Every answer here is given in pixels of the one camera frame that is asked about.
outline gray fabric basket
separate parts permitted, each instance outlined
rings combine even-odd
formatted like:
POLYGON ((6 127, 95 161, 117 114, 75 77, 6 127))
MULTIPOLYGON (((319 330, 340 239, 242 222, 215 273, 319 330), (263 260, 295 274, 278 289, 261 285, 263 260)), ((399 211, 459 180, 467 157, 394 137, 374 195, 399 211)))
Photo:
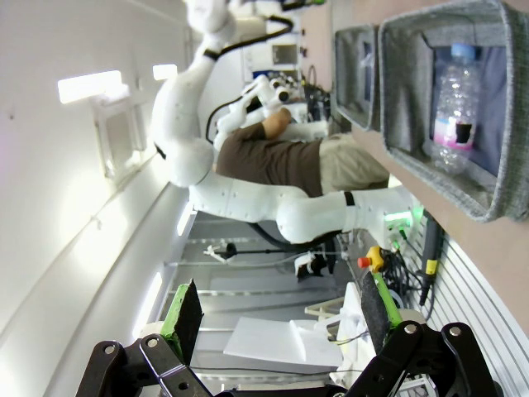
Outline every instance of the gray fabric basket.
POLYGON ((377 29, 362 25, 336 32, 335 81, 338 112, 360 128, 380 131, 377 29), (372 56, 369 69, 362 65, 367 46, 372 56))
POLYGON ((452 2, 384 21, 379 30, 381 127, 388 153, 480 222, 516 220, 529 209, 529 16, 494 0, 452 2), (438 170, 431 140, 435 47, 504 46, 505 121, 498 176, 472 164, 463 175, 438 170))

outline bolt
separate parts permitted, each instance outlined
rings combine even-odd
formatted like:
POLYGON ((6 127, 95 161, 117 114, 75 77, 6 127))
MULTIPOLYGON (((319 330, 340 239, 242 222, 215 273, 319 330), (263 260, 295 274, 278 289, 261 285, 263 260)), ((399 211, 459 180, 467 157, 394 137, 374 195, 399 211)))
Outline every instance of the bolt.
POLYGON ((406 331, 406 333, 409 333, 410 335, 412 335, 413 333, 415 333, 417 331, 417 326, 415 326, 413 324, 408 324, 406 327, 404 327, 404 331, 406 331))
POLYGON ((450 335, 452 337, 458 337, 461 334, 461 330, 458 327, 450 328, 450 335))
POLYGON ((149 339, 149 340, 147 341, 147 346, 148 346, 148 347, 154 347, 154 346, 156 346, 157 344, 158 344, 158 340, 157 340, 155 337, 153 337, 152 339, 149 339))

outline ribbed metal surface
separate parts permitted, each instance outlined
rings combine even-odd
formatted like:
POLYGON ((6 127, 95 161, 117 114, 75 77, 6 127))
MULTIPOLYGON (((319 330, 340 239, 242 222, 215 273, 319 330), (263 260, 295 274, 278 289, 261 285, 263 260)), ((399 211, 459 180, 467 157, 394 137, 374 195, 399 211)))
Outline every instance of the ribbed metal surface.
MULTIPOLYGON (((411 239, 419 251, 422 251, 424 230, 423 223, 419 233, 411 239)), ((410 259, 410 268, 419 269, 421 262, 417 256, 410 256, 410 259)), ((418 308, 418 296, 413 303, 418 308)), ((428 299, 425 308, 430 304, 428 299)), ((488 368, 503 387, 504 394, 528 396, 527 336, 476 265, 446 236, 437 271, 434 309, 428 324, 439 330, 444 324, 456 321, 472 327, 488 368)))

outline man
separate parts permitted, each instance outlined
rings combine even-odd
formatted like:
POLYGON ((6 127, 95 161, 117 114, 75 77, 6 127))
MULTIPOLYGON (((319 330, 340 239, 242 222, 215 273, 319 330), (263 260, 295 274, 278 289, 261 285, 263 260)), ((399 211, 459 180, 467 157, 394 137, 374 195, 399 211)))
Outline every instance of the man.
POLYGON ((282 108, 263 122, 233 132, 222 145, 216 172, 257 184, 296 186, 309 197, 387 181, 388 171, 350 135, 307 143, 279 141, 290 118, 282 108))

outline water bottle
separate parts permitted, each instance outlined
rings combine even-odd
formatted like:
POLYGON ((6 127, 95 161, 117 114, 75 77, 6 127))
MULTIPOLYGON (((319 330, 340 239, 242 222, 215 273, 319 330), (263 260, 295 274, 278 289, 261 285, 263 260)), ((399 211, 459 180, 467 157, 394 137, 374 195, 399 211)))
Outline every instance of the water bottle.
POLYGON ((479 69, 473 46, 454 44, 451 55, 452 62, 441 76, 432 157, 437 167, 459 174, 468 164, 474 142, 479 69))

